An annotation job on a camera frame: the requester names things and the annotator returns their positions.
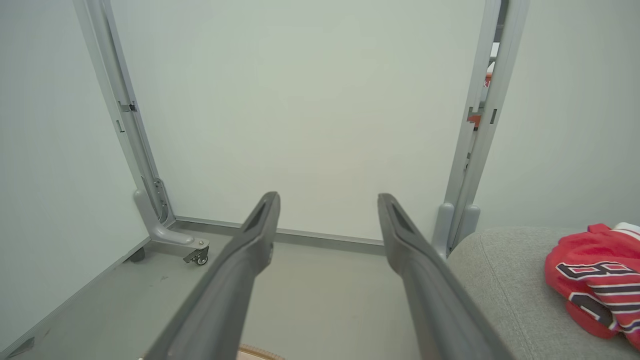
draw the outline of gray fabric cushion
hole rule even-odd
[[[590,335],[564,308],[566,300],[547,286],[547,254],[576,229],[510,227],[471,234],[447,260],[517,359],[638,359],[622,334]]]

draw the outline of white wall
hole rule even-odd
[[[147,237],[71,0],[0,3],[0,350]]]
[[[640,2],[532,1],[478,229],[640,224]]]
[[[484,3],[112,0],[176,215],[380,238],[393,193],[433,232]]]

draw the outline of white stripe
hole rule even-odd
[[[631,328],[631,329],[629,329],[629,330],[624,330],[624,332],[625,332],[626,334],[630,334],[630,333],[632,333],[632,332],[634,332],[634,331],[636,331],[636,330],[638,330],[638,329],[640,329],[640,325],[634,326],[634,327],[632,327],[632,328]]]
[[[637,321],[637,320],[634,320],[634,321],[632,321],[632,322],[630,322],[630,323],[628,323],[628,324],[626,324],[626,325],[622,325],[622,324],[620,324],[620,326],[622,326],[622,327],[630,327],[630,326],[631,326],[631,325],[633,325],[633,323],[634,323],[634,322],[636,322],[636,321]]]
[[[618,295],[640,295],[640,291],[629,291],[627,293],[599,293],[594,290],[594,293],[598,294],[599,297],[603,296],[618,296]]]
[[[631,231],[635,231],[636,233],[640,234],[640,226],[634,225],[634,224],[630,224],[628,222],[621,222],[620,224],[616,225],[613,227],[613,229],[622,229],[622,230],[631,230]]]
[[[617,306],[617,305],[640,305],[640,302],[605,302],[605,305],[612,305],[612,306]]]
[[[616,311],[611,311],[611,313],[614,314],[630,314],[630,313],[637,313],[638,311],[640,311],[640,309],[638,310],[616,310]]]
[[[596,320],[599,320],[599,319],[600,319],[600,315],[598,315],[598,314],[594,313],[593,311],[591,311],[591,310],[587,309],[586,307],[584,307],[584,306],[580,305],[580,308],[581,308],[582,310],[584,310],[585,312],[587,312],[587,313],[591,314],[591,316],[593,316],[593,318],[594,318],[594,319],[596,319]]]
[[[616,318],[613,318],[613,323],[611,323],[611,325],[609,325],[609,330],[615,329],[616,325],[618,325],[618,321],[616,320]]]
[[[636,239],[636,240],[640,240],[640,235],[638,235],[638,234],[636,234],[636,233],[633,233],[633,232],[631,232],[631,231],[629,231],[629,230],[624,230],[624,229],[613,229],[612,231],[617,231],[617,232],[619,232],[619,233],[623,233],[623,234],[629,235],[629,236],[633,237],[633,238],[634,238],[634,239]]]
[[[575,280],[574,277],[569,277],[568,275],[566,275],[564,272],[560,271],[567,279],[571,279],[571,280]],[[606,273],[606,274],[602,274],[602,275],[582,275],[580,273],[577,273],[576,275],[580,275],[580,279],[582,278],[587,278],[587,277],[610,277],[610,276],[640,276],[639,273],[637,272],[625,272],[624,274],[611,274],[611,273]]]
[[[612,284],[612,285],[589,285],[590,288],[620,288],[622,286],[640,286],[640,283],[633,284]]]

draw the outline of red jersey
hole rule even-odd
[[[547,256],[547,284],[568,299],[569,315],[590,334],[624,332],[640,350],[640,227],[591,225],[561,238]]]

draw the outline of printed number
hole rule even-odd
[[[597,322],[606,326],[608,329],[613,330],[615,327],[617,322],[611,311],[591,295],[587,293],[571,293],[571,295],[569,295],[569,301],[576,304],[582,310],[585,310],[593,316]]]
[[[567,265],[560,263],[556,266],[564,276],[570,279],[582,279],[583,277],[603,277],[626,274],[637,274],[636,271],[612,261],[603,261],[592,265]]]

